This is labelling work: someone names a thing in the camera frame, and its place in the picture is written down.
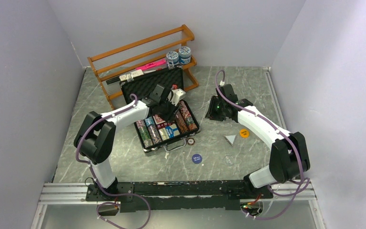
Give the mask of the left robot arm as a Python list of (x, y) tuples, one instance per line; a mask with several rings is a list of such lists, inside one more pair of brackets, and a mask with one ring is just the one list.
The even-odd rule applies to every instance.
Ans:
[(88, 165), (93, 181), (99, 187), (98, 194), (104, 200), (112, 200), (120, 194), (109, 160), (117, 131), (151, 115), (158, 115), (166, 122), (172, 121), (185, 96), (183, 89), (158, 84), (141, 99), (130, 94), (132, 102), (122, 108), (102, 114), (93, 111), (85, 116), (74, 139), (75, 158)]

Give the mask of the purple chip stack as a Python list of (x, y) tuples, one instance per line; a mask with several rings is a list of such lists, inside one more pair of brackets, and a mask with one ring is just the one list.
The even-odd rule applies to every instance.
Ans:
[(146, 123), (144, 120), (138, 120), (136, 121), (136, 125), (138, 128), (146, 128)]

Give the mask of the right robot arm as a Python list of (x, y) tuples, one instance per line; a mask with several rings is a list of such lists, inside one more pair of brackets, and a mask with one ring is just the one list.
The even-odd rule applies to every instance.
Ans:
[(256, 197), (261, 187), (285, 183), (310, 169), (306, 141), (300, 132), (291, 133), (261, 114), (247, 99), (239, 100), (230, 84), (219, 83), (217, 95), (211, 97), (206, 118), (224, 121), (227, 118), (256, 134), (270, 149), (268, 165), (244, 177), (243, 192)]

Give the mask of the red white chip stack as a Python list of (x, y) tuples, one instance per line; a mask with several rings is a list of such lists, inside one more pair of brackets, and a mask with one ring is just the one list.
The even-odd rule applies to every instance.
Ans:
[(180, 112), (182, 114), (182, 117), (183, 117), (187, 127), (189, 128), (189, 130), (193, 131), (193, 130), (197, 129), (198, 126), (194, 122), (194, 119), (193, 119), (190, 111), (188, 110), (188, 107), (186, 106), (185, 102), (180, 101), (179, 106), (180, 106)]

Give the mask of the light blue chip stack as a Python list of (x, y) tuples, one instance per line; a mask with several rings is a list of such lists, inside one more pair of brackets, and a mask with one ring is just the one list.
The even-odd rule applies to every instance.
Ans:
[(146, 126), (152, 126), (155, 125), (154, 119), (152, 116), (144, 119)]

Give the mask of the orange big blind button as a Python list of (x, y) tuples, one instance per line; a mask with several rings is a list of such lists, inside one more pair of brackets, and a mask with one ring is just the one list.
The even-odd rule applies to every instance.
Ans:
[(241, 129), (239, 131), (239, 135), (242, 137), (242, 138), (248, 138), (250, 136), (250, 131), (248, 129)]

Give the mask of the pink highlighter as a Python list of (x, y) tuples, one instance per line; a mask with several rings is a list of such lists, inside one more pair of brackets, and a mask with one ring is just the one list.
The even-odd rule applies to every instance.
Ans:
[(147, 63), (145, 65), (139, 66), (137, 68), (135, 68), (136, 70), (142, 70), (143, 72), (145, 71), (152, 71), (152, 70), (158, 70), (158, 69), (163, 69), (166, 67), (166, 60), (160, 59), (151, 63)]

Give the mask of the blue orange chip stack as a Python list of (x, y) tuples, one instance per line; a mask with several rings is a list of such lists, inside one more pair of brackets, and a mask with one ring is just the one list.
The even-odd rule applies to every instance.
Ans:
[(147, 128), (148, 128), (149, 134), (151, 136), (152, 142), (154, 144), (161, 143), (162, 142), (162, 138), (160, 137), (159, 132), (156, 129), (156, 127), (154, 125), (150, 125)]

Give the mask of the blue tin left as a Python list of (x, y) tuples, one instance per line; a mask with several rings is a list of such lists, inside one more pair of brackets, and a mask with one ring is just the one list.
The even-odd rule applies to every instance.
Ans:
[(170, 51), (165, 56), (168, 67), (172, 67), (179, 64), (179, 55), (176, 51)]

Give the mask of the blue tin right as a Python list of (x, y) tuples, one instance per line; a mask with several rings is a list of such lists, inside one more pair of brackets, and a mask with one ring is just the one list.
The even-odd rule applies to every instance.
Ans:
[(181, 46), (178, 50), (178, 55), (180, 64), (189, 64), (192, 56), (191, 48), (188, 46)]

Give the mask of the brown orange chip stack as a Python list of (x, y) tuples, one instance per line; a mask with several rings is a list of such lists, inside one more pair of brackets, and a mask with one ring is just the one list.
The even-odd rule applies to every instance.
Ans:
[(177, 111), (177, 113), (175, 114), (175, 123), (178, 126), (181, 134), (185, 134), (185, 133), (189, 132), (189, 129), (188, 129), (186, 122), (185, 122), (184, 118), (182, 117), (180, 111)]

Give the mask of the blue small blind button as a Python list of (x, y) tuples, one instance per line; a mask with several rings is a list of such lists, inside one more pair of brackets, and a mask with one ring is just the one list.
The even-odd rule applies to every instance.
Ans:
[(200, 164), (200, 163), (202, 163), (202, 160), (203, 160), (203, 158), (202, 158), (202, 156), (200, 154), (194, 154), (194, 155), (192, 155), (192, 162), (194, 164)]

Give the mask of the red playing card deck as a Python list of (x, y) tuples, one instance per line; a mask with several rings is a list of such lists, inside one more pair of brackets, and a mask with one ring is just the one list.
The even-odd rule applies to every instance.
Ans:
[(162, 118), (160, 118), (160, 116), (157, 114), (153, 116), (153, 119), (156, 125), (165, 123), (165, 121)]

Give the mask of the blue Texas Hold'em card deck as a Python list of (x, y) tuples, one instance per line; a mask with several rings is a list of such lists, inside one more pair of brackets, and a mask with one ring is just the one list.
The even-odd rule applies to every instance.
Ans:
[(163, 141), (166, 141), (170, 138), (174, 138), (180, 135), (180, 130), (178, 129), (178, 126), (176, 124), (167, 125), (165, 127), (160, 128), (158, 131)]

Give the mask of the white triangle piece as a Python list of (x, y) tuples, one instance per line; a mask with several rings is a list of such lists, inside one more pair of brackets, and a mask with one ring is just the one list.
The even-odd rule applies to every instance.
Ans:
[(224, 138), (225, 140), (231, 145), (233, 146), (235, 143), (237, 135), (225, 135)]

